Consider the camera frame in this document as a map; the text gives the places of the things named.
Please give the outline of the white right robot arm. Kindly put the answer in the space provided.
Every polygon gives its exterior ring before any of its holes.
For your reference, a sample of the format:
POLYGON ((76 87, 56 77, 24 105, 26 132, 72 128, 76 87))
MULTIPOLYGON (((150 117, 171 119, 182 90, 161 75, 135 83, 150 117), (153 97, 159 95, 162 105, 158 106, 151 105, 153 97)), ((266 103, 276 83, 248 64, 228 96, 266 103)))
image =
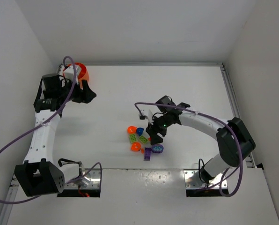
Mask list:
POLYGON ((238 167, 256 147, 244 122, 234 117, 231 120, 219 120, 203 116, 199 112, 187 110, 189 104, 181 102, 176 105, 168 96, 163 96, 155 105, 161 116, 156 117, 152 112, 141 112, 139 118, 148 120, 146 132, 152 145, 163 142, 167 128, 173 124, 191 127, 217 141, 219 153, 210 159, 198 172, 201 182, 208 184, 219 173, 230 168, 238 167))

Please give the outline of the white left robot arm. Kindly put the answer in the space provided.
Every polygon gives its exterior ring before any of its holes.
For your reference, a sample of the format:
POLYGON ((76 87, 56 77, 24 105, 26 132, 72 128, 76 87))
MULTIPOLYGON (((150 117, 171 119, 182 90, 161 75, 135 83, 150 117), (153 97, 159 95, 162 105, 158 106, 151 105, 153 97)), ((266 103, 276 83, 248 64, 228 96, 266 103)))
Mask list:
POLYGON ((53 162, 54 140, 62 117, 65 100, 89 103, 96 94, 85 76, 76 83, 68 75, 42 76, 34 101, 35 131, 29 151, 21 165, 16 165, 15 176, 28 197, 62 193, 68 183, 80 184, 83 173, 81 162, 60 158, 53 162))

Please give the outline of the lime green lego brick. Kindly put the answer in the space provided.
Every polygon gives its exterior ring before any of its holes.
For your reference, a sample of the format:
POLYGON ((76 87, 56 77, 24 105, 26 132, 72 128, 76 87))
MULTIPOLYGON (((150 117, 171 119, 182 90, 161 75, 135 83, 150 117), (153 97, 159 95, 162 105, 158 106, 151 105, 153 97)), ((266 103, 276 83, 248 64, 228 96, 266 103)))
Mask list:
POLYGON ((146 138, 144 135, 141 135, 141 136, 139 137, 139 141, 140 141, 142 144, 147 144, 147 143, 149 143, 149 139, 146 138))
POLYGON ((135 142, 137 142, 136 135, 135 135, 135 134, 130 134, 130 135, 129 135, 129 141, 130 141, 130 143, 135 143, 135 142))

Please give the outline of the purple rounded flower lego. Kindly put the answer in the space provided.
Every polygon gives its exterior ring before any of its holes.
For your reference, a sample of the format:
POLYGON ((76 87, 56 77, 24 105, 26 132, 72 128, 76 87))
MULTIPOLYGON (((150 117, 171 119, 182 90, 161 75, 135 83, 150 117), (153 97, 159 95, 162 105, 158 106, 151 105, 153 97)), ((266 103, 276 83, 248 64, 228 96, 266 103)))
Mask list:
POLYGON ((163 150, 164 150, 164 146, 161 144, 155 144, 155 145, 151 146, 151 151, 154 154, 161 154, 163 152, 163 150))

